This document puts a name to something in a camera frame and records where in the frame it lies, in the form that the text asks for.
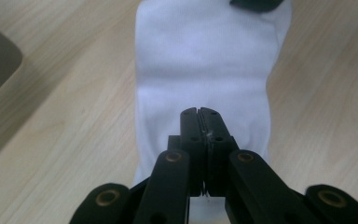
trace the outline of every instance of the wooden table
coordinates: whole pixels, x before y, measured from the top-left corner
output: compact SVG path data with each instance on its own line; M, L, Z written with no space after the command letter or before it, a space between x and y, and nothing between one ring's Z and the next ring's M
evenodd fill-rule
M0 0L23 54L0 88L0 223L68 223L95 187L131 186L138 4ZM295 0L268 94L278 175L358 200L358 1Z

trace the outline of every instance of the light wood surface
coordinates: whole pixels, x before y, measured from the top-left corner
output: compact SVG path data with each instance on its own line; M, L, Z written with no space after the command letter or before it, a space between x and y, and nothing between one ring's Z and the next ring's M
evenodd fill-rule
M0 223L68 223L95 187L131 186L138 4L0 0L23 54L0 89ZM278 175L358 200L358 1L295 0L268 95Z

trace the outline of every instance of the wood grain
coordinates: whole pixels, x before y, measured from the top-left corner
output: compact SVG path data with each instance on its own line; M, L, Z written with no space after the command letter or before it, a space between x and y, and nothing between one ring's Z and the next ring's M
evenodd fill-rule
M68 223L93 188L131 185L138 4L0 0L24 55L0 89L0 223ZM294 1L268 95L279 176L358 200L358 1Z

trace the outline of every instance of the black object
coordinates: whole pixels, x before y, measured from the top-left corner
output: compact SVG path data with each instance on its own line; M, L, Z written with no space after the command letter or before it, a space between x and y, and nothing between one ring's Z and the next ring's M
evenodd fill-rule
M181 114L181 135L152 175L132 189L106 184L77 208L71 224L187 223L189 197L226 197L231 223L358 223L358 202L340 189L313 186L303 196L289 189L263 159L239 150L212 109Z
M231 0L230 4L254 12L269 12L277 8L281 2L283 0Z

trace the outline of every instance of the white cloth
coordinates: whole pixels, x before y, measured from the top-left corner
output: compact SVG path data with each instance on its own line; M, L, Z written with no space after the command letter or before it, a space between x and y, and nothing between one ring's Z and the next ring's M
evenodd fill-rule
M150 176L168 135L180 132L180 113L190 107L216 110L241 149L268 159L266 82L290 20L290 0L262 14L233 7L228 0L141 3L135 32L135 183ZM218 214L213 209L225 213L222 200L205 201L192 200L190 219L212 218Z

